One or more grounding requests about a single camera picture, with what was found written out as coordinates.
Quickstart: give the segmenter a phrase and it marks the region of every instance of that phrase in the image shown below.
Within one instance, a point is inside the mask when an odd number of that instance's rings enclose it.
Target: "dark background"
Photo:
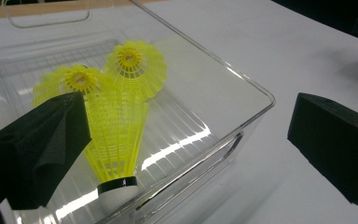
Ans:
[[[358,37],[358,0],[272,0],[315,21]]]
[[[74,0],[45,0],[45,2],[64,2],[64,1],[74,1]],[[38,3],[37,0],[8,0],[7,5],[19,5],[19,4],[33,4]]]

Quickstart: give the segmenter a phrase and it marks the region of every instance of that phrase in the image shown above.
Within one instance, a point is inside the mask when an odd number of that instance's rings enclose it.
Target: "plastic shuttlecock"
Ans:
[[[83,65],[62,66],[43,75],[34,87],[33,104],[68,91],[83,92],[92,138],[85,155],[102,183],[99,199],[109,214],[138,194],[133,175],[148,104],[131,92],[119,90],[111,77]]]
[[[144,41],[127,41],[117,45],[106,58],[103,72],[115,85],[147,100],[156,95],[167,78],[167,64],[153,45]]]

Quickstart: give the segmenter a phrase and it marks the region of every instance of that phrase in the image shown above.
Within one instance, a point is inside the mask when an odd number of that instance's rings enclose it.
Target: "shuttlecock cork base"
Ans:
[[[136,177],[110,180],[98,186],[98,196],[103,212],[107,215],[139,193]]]

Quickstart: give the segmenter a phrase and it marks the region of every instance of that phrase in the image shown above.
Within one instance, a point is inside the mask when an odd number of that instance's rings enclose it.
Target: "clear plastic bin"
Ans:
[[[46,15],[10,11],[10,20],[0,18],[0,129],[32,109],[33,87],[58,66],[102,69],[115,45],[152,44],[164,56],[168,77],[150,101],[136,168],[141,193],[106,216],[96,192],[100,183],[81,154],[47,207],[13,211],[13,219],[156,222],[232,161],[274,98],[136,1],[78,4],[69,12],[45,7]]]

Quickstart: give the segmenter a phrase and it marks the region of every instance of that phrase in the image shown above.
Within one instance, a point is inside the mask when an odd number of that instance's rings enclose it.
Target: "white table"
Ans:
[[[147,6],[277,100],[235,162],[163,221],[358,223],[358,206],[287,140],[301,91],[358,111],[358,39],[268,0],[177,0]]]

